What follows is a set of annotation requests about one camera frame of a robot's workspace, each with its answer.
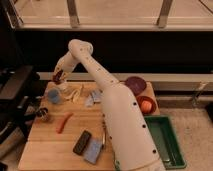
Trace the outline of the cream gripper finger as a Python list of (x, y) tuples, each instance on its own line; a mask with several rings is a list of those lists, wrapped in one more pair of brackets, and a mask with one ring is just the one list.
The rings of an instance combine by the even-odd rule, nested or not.
[(67, 77), (68, 77), (68, 72), (62, 72), (62, 74), (61, 74), (61, 76), (60, 76), (60, 83), (62, 83), (62, 82), (64, 82), (64, 81), (66, 81), (66, 79), (67, 79)]
[(54, 72), (53, 72), (53, 76), (52, 76), (52, 81), (56, 82), (58, 81), (58, 72), (60, 71), (60, 68), (59, 67), (56, 67), (54, 69)]

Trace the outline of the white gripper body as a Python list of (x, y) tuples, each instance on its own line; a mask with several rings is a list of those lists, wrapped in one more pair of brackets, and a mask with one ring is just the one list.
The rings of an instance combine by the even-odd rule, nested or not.
[(70, 52), (67, 52), (64, 56), (62, 56), (58, 60), (55, 68), (59, 67), (60, 70), (71, 73), (74, 71), (75, 67), (78, 64), (79, 64), (79, 61)]

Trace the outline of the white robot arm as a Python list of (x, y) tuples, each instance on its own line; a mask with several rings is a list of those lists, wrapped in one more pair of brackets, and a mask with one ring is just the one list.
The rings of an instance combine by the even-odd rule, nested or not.
[(92, 53), (91, 43), (72, 39), (57, 67), (72, 72), (81, 63), (102, 91), (102, 113), (121, 171), (166, 171), (133, 92)]

